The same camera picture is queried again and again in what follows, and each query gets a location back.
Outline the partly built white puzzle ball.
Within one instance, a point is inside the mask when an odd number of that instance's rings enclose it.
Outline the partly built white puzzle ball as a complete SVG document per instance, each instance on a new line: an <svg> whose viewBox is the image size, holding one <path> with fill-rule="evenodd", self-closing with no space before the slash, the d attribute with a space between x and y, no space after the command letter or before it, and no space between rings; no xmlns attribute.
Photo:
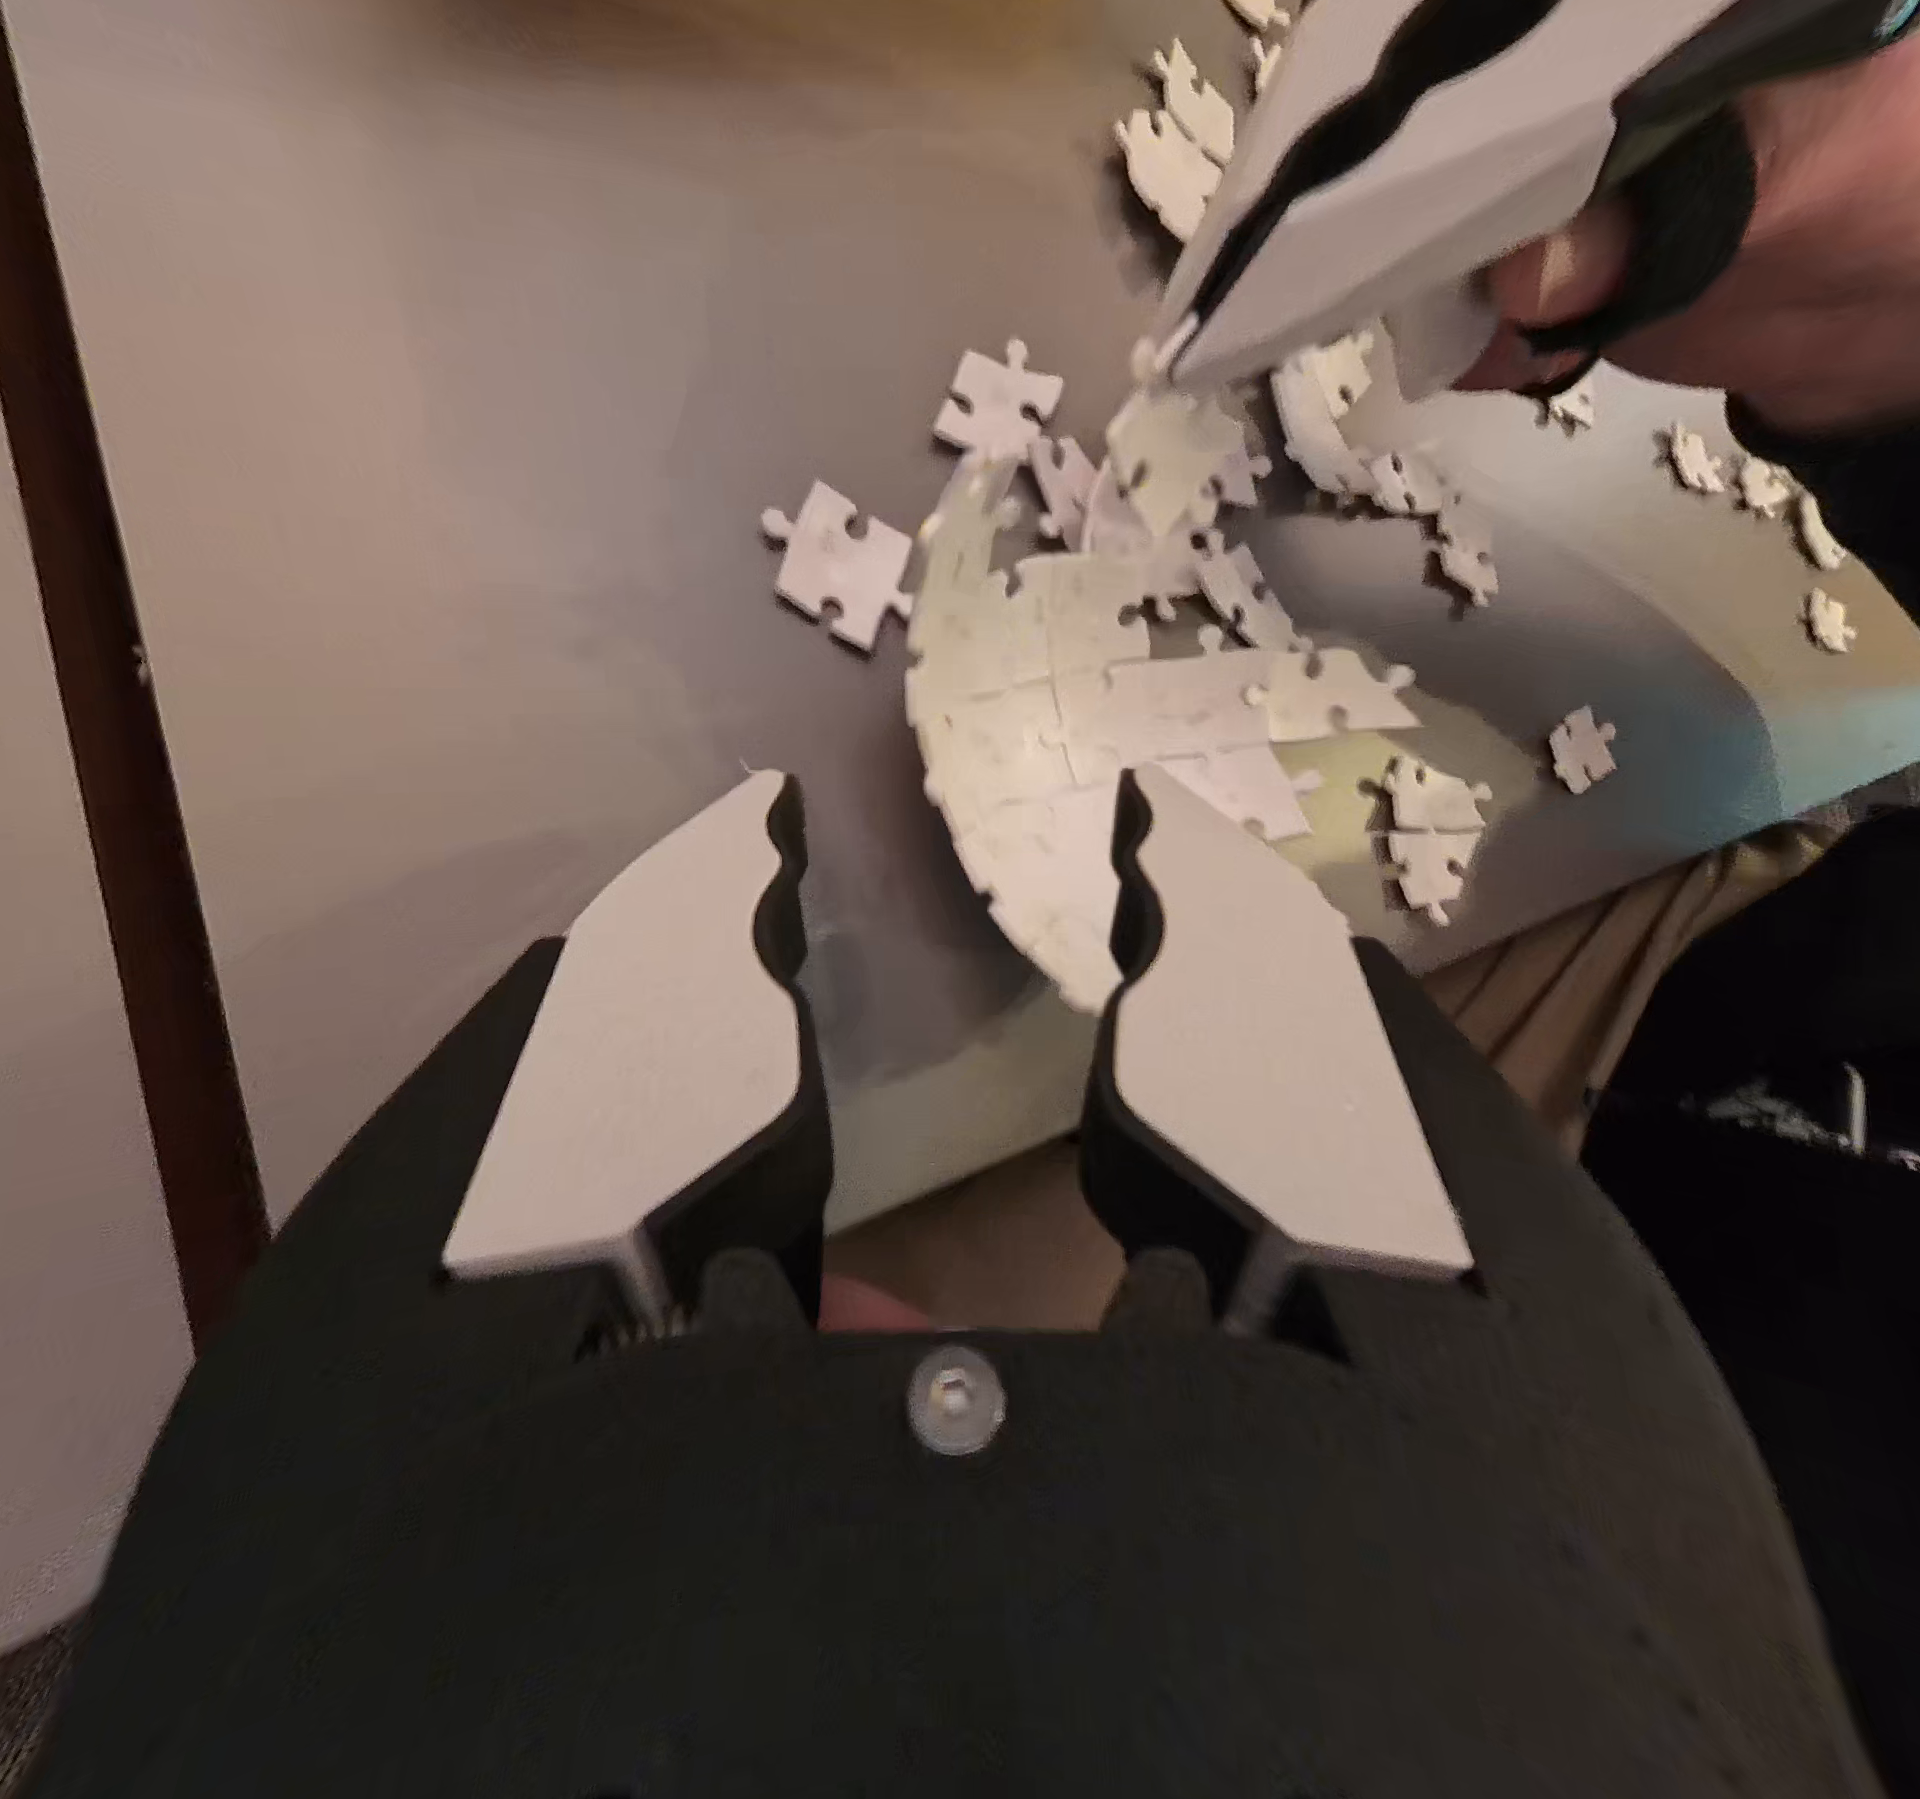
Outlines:
<svg viewBox="0 0 1920 1799"><path fill-rule="evenodd" d="M1180 784L1268 845L1310 833L1282 746L1419 725L1414 672L1310 642L1219 530L1171 536L1187 568L1052 552L996 568L1014 462L967 456L920 532L906 723L926 800L1009 943L1065 1006L1115 993L1111 836L1119 775Z"/></svg>

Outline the white puzzle piece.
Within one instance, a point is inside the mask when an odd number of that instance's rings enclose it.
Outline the white puzzle piece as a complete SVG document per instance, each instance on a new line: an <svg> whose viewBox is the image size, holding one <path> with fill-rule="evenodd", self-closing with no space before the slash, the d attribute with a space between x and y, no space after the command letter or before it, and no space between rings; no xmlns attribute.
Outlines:
<svg viewBox="0 0 1920 1799"><path fill-rule="evenodd" d="M1210 527L1221 503L1252 507L1270 462L1250 449L1234 391L1209 391L1174 379L1198 330L1187 316L1133 354L1133 391L1106 429L1106 465L1119 498L1155 539L1185 525Z"/></svg>

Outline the person's right hand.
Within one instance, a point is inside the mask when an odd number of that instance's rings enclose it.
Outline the person's right hand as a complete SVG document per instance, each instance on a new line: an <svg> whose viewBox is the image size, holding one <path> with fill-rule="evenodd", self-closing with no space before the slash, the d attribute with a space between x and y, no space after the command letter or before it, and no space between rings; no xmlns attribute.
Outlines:
<svg viewBox="0 0 1920 1799"><path fill-rule="evenodd" d="M1918 409L1918 37L1749 91L1754 202L1733 265L1603 348L1619 372L1724 395L1783 449L1882 440Z"/></svg>

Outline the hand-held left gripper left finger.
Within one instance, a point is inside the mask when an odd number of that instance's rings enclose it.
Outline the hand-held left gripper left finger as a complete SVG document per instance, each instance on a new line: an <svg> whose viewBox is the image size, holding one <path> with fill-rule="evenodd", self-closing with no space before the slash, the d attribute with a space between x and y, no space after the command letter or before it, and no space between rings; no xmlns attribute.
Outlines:
<svg viewBox="0 0 1920 1799"><path fill-rule="evenodd" d="M807 863L802 780L757 771L589 901L447 1232L452 1279L598 1268L665 1335L712 1259L760 1252L818 1322L832 1132Z"/></svg>

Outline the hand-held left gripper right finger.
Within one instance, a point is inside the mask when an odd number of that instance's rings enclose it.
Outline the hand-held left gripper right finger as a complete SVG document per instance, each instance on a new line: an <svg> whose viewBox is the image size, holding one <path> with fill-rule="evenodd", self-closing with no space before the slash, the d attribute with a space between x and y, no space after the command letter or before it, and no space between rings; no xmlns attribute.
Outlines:
<svg viewBox="0 0 1920 1799"><path fill-rule="evenodd" d="M1306 1270L1466 1277L1466 1232L1344 917L1156 764L1119 777L1111 863L1119 982L1081 1155L1128 1258L1187 1252L1237 1337L1272 1337Z"/></svg>

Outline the scattered white puzzle pieces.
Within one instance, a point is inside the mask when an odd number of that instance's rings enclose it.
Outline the scattered white puzzle pieces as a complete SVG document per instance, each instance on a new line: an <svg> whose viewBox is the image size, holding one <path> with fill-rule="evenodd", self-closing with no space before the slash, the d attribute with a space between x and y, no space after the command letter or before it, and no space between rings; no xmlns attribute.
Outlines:
<svg viewBox="0 0 1920 1799"><path fill-rule="evenodd" d="M1234 22L1250 58L1237 82L1218 84L1180 35L1169 37L1138 71L1155 84L1155 103L1119 120L1111 147L1135 206L1155 217L1156 229L1180 249L1187 249L1234 159L1246 114L1290 51L1293 19L1284 0L1219 4L1221 11L1212 22ZM1322 505L1308 527L1310 545L1326 545L1335 521L1358 518L1419 530L1423 552L1430 557L1423 590L1448 590L1457 613L1472 617L1500 606L1497 561L1502 532L1509 528L1502 507L1518 498L1524 523L1544 521L1545 494L1587 498L1589 483L1572 472L1571 462L1553 458L1542 440L1515 433L1504 442L1475 436L1463 400L1405 391L1398 364L1394 332L1373 321L1209 391L1237 395L1252 442L1246 420L1252 382L1255 377L1264 381L1286 472L1313 490ZM1011 341L1000 357L962 354L933 424L935 438L956 454L956 467L967 456L1016 465L1011 498L1020 516L998 539L994 564L1014 568L1052 552L1151 557L1156 570L1146 575L1147 591L1173 593L1173 579L1187 559L1183 548L1167 545L1167 539L1209 528L1225 539L1225 523L1261 507L1270 471L1252 507L1221 503L1210 527L1185 525L1155 539L1119 498L1106 465L1108 440L1102 458L1090 462L1068 436L1048 431L1047 420L1056 413L1061 390L1061 379L1034 370L1027 346ZM908 629L922 582L920 539L908 539L877 518L859 516L859 507L825 483L812 485L793 514L766 512L762 532L782 550L778 599L805 617L830 620L830 633L843 644L872 653L886 618L895 617ZM1263 563L1243 541L1225 541L1252 554L1264 590L1302 633L1275 582L1275 575L1293 563ZM1367 660L1356 644L1337 636L1304 636ZM1412 689L1407 701L1416 710ZM1290 779L1319 789L1317 777L1286 768L1286 750L1371 739L1383 759L1380 779L1371 789L1383 804L1387 897L1412 917L1446 926L1452 906L1473 883L1473 858L1488 829L1491 788L1446 775L1409 750L1405 734L1419 726L1421 717L1418 726L1405 730L1346 732L1308 746L1282 746L1279 761Z"/></svg>

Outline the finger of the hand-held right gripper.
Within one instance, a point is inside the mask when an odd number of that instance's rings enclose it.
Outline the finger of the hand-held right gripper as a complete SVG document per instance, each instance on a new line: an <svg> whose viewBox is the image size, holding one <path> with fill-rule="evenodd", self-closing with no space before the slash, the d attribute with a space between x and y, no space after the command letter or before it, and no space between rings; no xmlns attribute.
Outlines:
<svg viewBox="0 0 1920 1799"><path fill-rule="evenodd" d="M1879 42L1880 0L1562 0L1497 62L1418 107L1389 152L1412 172L1443 121L1468 125L1479 154L1437 168L1437 197L1461 206L1445 211L1459 226L1445 251L1491 251L1491 260L1308 346L1383 321L1400 346L1401 386L1452 386L1491 339L1491 312L1473 300L1481 269L1567 224L1749 87ZM1185 352L1174 379L1237 384L1299 350Z"/></svg>
<svg viewBox="0 0 1920 1799"><path fill-rule="evenodd" d="M1293 352L1396 310L1491 251L1437 197L1446 157L1477 156L1443 121L1412 172L1389 165L1418 107L1493 64L1562 0L1304 0L1286 62L1169 278L1160 352Z"/></svg>

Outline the person's black jacket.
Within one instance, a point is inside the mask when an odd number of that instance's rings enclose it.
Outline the person's black jacket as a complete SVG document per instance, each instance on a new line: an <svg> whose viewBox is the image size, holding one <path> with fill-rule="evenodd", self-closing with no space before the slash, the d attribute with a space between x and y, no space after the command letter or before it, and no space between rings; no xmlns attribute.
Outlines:
<svg viewBox="0 0 1920 1799"><path fill-rule="evenodd" d="M1681 957L1580 1160L1733 1389L1882 1783L1916 1796L1916 809Z"/></svg>

